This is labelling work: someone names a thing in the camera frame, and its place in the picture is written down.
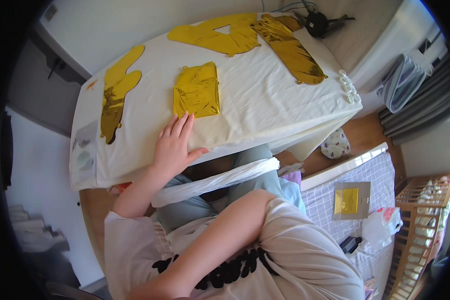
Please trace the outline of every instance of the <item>white bed sheet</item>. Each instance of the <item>white bed sheet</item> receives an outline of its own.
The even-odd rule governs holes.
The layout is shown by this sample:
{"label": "white bed sheet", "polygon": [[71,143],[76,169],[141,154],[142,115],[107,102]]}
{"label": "white bed sheet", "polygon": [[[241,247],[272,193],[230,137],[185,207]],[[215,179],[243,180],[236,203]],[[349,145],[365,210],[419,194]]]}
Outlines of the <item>white bed sheet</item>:
{"label": "white bed sheet", "polygon": [[[306,215],[327,231],[337,243],[347,237],[361,236],[361,220],[333,221],[335,182],[371,182],[369,213],[381,207],[395,207],[395,169],[389,153],[381,153],[355,169],[339,177],[302,192]],[[381,299],[387,282],[394,243],[374,251],[363,240],[352,254],[347,254],[351,263],[358,269],[362,279],[376,278],[378,294]]]}
{"label": "white bed sheet", "polygon": [[[362,105],[346,101],[346,93],[337,81],[341,67],[327,47],[305,28],[295,31],[294,36],[329,79],[315,86],[298,85],[259,35],[262,46],[234,57],[170,41],[167,34],[145,42],[142,56],[127,70],[128,73],[140,70],[142,76],[126,94],[123,126],[116,130],[111,145],[99,137],[98,130],[96,176],[72,184],[72,189],[105,188],[134,181],[142,174],[153,159],[156,136],[172,117],[173,87],[182,67],[207,62],[217,66],[221,107],[219,115],[195,121],[188,148],[207,147],[210,153],[194,164],[265,143],[273,153],[288,148],[299,160],[305,159],[331,132],[360,111]],[[78,129],[100,120],[104,76],[119,59],[81,87],[72,137]],[[93,89],[86,91],[96,80]],[[74,171],[70,163],[71,177]]]}

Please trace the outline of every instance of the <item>fingers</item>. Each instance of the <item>fingers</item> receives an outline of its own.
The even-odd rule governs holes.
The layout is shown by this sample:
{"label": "fingers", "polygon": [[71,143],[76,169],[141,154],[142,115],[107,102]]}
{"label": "fingers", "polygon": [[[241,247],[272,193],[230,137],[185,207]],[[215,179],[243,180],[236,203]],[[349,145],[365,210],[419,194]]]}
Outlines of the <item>fingers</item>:
{"label": "fingers", "polygon": [[172,120],[170,123],[168,123],[165,128],[163,129],[163,135],[168,136],[172,133],[172,129],[177,123],[177,120],[179,119],[179,116],[177,114],[174,114],[172,117]]}
{"label": "fingers", "polygon": [[185,138],[187,141],[190,136],[190,132],[192,132],[194,120],[195,120],[195,114],[189,115],[188,119],[185,122],[185,125],[183,125],[182,132],[180,133],[180,137]]}
{"label": "fingers", "polygon": [[192,152],[188,153],[188,164],[190,165],[192,162],[197,160],[199,157],[201,157],[205,153],[209,153],[208,149],[205,147],[195,149]]}
{"label": "fingers", "polygon": [[164,127],[164,128],[160,131],[160,133],[158,134],[158,138],[161,138],[161,137],[164,135],[165,128],[166,128],[166,127]]}
{"label": "fingers", "polygon": [[180,136],[180,133],[182,132],[183,125],[187,121],[188,117],[189,117],[189,112],[185,111],[183,116],[180,119],[178,119],[178,121],[173,126],[173,130],[172,130],[171,135],[176,136],[176,137]]}

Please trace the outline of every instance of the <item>wooden crib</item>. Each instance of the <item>wooden crib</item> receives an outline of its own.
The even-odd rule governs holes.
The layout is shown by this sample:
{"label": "wooden crib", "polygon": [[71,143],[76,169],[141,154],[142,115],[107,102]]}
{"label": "wooden crib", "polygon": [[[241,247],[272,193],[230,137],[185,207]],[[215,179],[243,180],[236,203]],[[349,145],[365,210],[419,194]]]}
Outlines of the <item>wooden crib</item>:
{"label": "wooden crib", "polygon": [[409,300],[430,261],[442,210],[450,199],[450,173],[404,179],[395,197],[403,226],[395,244],[384,299]]}

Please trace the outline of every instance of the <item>red and white plastic bag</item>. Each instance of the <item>red and white plastic bag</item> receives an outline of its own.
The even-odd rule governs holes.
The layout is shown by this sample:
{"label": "red and white plastic bag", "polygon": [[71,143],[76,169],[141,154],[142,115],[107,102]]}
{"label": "red and white plastic bag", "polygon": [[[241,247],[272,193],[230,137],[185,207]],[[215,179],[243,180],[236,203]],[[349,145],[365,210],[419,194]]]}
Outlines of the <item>red and white plastic bag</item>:
{"label": "red and white plastic bag", "polygon": [[382,207],[362,222],[362,237],[377,251],[392,242],[403,225],[399,207]]}

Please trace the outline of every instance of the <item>white table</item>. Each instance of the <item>white table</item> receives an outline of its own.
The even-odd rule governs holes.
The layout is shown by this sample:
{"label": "white table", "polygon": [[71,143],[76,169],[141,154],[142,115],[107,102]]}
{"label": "white table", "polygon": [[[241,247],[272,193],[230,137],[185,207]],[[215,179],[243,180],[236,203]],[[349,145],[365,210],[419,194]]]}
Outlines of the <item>white table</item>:
{"label": "white table", "polygon": [[[305,159],[330,133],[360,111],[362,105],[347,102],[347,94],[337,81],[341,67],[327,47],[305,28],[295,31],[294,36],[328,79],[318,85],[298,85],[259,35],[258,43],[262,46],[234,57],[170,41],[167,34],[145,42],[142,56],[127,70],[127,73],[140,70],[142,75],[137,86],[126,94],[123,126],[116,130],[115,141],[110,145],[100,138],[98,129],[96,177],[72,184],[72,189],[105,188],[134,181],[142,174],[153,159],[156,136],[172,117],[173,87],[182,67],[207,62],[217,66],[220,114],[195,120],[188,148],[207,147],[210,153],[194,164],[264,143],[274,154],[288,149],[297,159]],[[92,121],[100,122],[104,76],[119,59],[81,87],[72,137]],[[86,91],[97,79],[93,90]]]}

